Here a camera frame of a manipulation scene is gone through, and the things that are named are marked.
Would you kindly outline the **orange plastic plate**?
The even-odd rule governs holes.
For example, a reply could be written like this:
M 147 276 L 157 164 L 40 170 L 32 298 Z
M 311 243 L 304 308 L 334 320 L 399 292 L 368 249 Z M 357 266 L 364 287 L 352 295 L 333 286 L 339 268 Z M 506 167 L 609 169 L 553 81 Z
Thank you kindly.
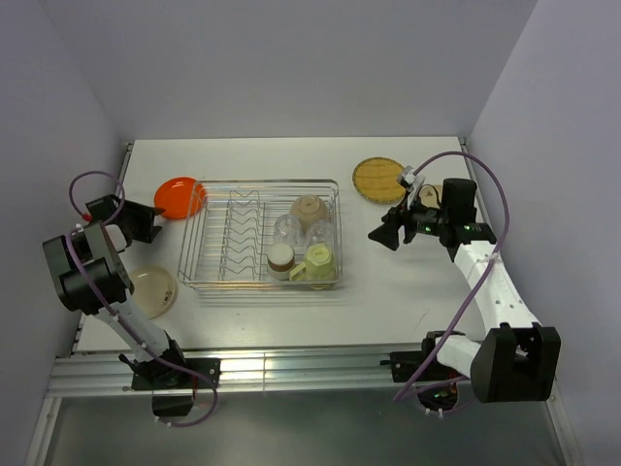
M 168 220 L 194 216 L 208 200 L 208 191 L 197 180 L 176 177 L 161 184 L 153 196 L 153 205 Z

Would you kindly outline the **yellow woven-pattern plate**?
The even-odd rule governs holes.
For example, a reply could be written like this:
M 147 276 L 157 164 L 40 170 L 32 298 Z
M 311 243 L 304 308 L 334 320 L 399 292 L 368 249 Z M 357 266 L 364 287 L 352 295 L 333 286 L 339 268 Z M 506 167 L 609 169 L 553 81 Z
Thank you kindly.
M 399 203 L 406 193 L 397 181 L 403 170 L 404 166 L 391 158 L 367 158 L 354 168 L 352 183 L 367 201 L 381 205 Z

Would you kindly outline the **clear drinking glass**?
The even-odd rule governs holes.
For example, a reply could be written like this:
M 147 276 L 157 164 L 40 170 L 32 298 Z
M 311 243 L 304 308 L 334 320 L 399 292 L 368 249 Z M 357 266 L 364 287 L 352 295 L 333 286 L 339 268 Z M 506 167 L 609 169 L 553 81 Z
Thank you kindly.
M 334 248 L 334 226 L 328 220 L 318 220 L 307 228 L 307 247 L 323 244 L 330 250 Z
M 282 215 L 275 222 L 273 241 L 275 244 L 287 244 L 296 248 L 302 243 L 302 233 L 302 223 L 297 217 L 291 214 Z

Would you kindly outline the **cream plate with writing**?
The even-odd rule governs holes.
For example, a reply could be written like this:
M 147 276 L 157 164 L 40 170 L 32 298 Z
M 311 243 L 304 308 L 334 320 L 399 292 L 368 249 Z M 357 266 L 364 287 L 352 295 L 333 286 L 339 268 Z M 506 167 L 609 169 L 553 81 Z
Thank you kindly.
M 176 279 L 164 268 L 142 266 L 129 273 L 134 285 L 132 297 L 149 319 L 163 316 L 172 309 L 178 297 Z

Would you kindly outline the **pale green mug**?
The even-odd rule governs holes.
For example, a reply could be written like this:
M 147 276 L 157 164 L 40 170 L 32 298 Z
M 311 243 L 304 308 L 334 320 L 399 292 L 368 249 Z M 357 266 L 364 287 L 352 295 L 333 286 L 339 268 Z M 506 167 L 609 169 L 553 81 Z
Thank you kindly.
M 290 281 L 332 281 L 336 278 L 334 252 L 325 243 L 310 246 L 302 262 L 289 272 Z

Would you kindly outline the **beige ceramic bowl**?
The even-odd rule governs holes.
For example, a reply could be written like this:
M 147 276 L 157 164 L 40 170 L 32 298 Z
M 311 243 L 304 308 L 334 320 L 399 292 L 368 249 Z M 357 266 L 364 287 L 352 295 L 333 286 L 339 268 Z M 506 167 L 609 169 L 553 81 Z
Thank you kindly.
M 292 203 L 290 214 L 300 221 L 303 233 L 316 222 L 329 219 L 325 202 L 318 196 L 309 194 L 298 197 Z

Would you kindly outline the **metal tin cup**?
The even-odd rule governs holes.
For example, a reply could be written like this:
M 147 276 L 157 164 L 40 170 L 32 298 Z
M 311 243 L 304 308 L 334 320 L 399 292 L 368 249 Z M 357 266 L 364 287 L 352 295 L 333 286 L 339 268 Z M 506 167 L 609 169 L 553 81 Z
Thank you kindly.
M 288 281 L 290 271 L 295 267 L 295 251 L 285 243 L 271 245 L 267 252 L 268 274 L 278 281 Z

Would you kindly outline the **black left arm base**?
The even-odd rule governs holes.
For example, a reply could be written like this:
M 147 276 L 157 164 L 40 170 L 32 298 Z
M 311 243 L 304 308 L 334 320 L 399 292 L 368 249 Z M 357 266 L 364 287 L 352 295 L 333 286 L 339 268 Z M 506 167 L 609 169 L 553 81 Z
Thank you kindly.
M 189 358 L 185 371 L 173 369 L 156 360 L 132 363 L 131 388 L 139 392 L 191 389 L 189 395 L 152 395 L 151 409 L 159 417 L 184 417 L 195 401 L 195 390 L 218 386 L 220 360 L 217 358 Z

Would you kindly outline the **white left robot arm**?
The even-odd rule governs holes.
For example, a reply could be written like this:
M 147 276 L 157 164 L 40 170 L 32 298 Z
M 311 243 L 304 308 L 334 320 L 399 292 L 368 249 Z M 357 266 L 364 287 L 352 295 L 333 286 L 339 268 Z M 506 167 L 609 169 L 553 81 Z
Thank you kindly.
M 84 228 L 43 242 L 55 292 L 71 312 L 106 323 L 134 353 L 121 355 L 135 376 L 155 389 L 179 388 L 190 380 L 177 342 L 150 321 L 135 302 L 135 285 L 119 254 L 138 241 L 150 244 L 161 228 L 157 207 L 109 194 L 86 204 Z

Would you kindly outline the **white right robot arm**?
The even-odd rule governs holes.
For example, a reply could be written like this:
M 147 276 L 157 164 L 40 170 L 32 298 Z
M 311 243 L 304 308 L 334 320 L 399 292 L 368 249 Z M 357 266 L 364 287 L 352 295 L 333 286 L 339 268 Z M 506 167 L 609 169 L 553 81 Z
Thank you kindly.
M 480 343 L 454 328 L 428 333 L 420 366 L 406 385 L 423 373 L 438 379 L 453 369 L 471 382 L 482 403 L 545 401 L 555 379 L 560 335 L 541 325 L 522 300 L 502 263 L 499 240 L 476 219 L 475 195 L 475 182 L 446 179 L 438 207 L 407 196 L 368 235 L 390 250 L 418 234 L 438 238 L 466 279 L 467 300 L 476 303 L 486 331 Z

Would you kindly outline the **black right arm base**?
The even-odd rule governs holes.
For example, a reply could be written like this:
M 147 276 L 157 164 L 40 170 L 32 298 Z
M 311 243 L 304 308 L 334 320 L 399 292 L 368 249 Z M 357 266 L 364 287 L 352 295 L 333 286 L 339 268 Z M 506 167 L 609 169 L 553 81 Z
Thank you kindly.
M 394 383 L 405 383 L 423 363 L 425 356 L 420 350 L 416 351 L 393 351 L 387 359 L 379 361 L 380 366 L 386 366 L 391 373 Z M 419 382 L 439 381 L 444 372 L 439 365 L 432 363 L 417 379 Z

